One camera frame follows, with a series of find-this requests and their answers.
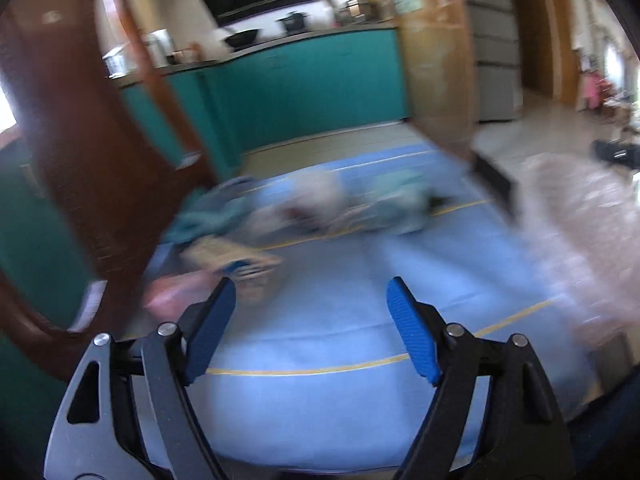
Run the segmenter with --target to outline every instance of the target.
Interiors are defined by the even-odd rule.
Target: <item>black bowl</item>
[[[242,32],[236,32],[231,36],[225,38],[225,43],[231,48],[240,48],[241,46],[251,45],[255,38],[258,37],[259,28],[251,28],[249,30],[243,30]]]

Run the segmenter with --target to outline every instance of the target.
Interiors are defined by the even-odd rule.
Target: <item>blue gripper pad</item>
[[[442,376],[436,343],[414,308],[415,298],[402,280],[392,279],[386,286],[386,306],[402,337],[416,371],[434,386]]]
[[[187,385],[192,384],[207,371],[213,352],[216,351],[222,339],[236,307],[234,282],[223,278],[206,303],[204,309],[209,307],[209,313],[199,320],[200,326],[196,328],[187,344],[184,367],[184,379]]]

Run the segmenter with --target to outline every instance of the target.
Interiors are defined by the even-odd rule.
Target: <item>pink cloth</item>
[[[158,278],[146,288],[143,304],[159,322],[176,322],[188,306],[205,301],[220,278],[208,270]]]
[[[587,99],[591,110],[600,106],[599,81],[600,76],[596,73],[587,74],[584,77],[584,98]]]

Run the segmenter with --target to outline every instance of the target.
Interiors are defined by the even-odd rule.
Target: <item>wooden door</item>
[[[545,0],[513,0],[520,35],[522,85],[554,95],[551,26]]]
[[[466,157],[478,120],[478,96],[465,1],[392,1],[411,121],[425,136]]]

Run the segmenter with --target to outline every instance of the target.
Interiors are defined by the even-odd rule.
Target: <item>black pot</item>
[[[305,17],[306,14],[302,12],[290,12],[286,17],[280,18],[278,21],[282,23],[288,33],[300,32],[301,30],[306,30]]]
[[[249,30],[243,30],[242,32],[236,32],[231,36],[225,38],[225,43],[231,48],[241,48],[243,46],[249,46],[258,37],[259,28],[250,28]]]

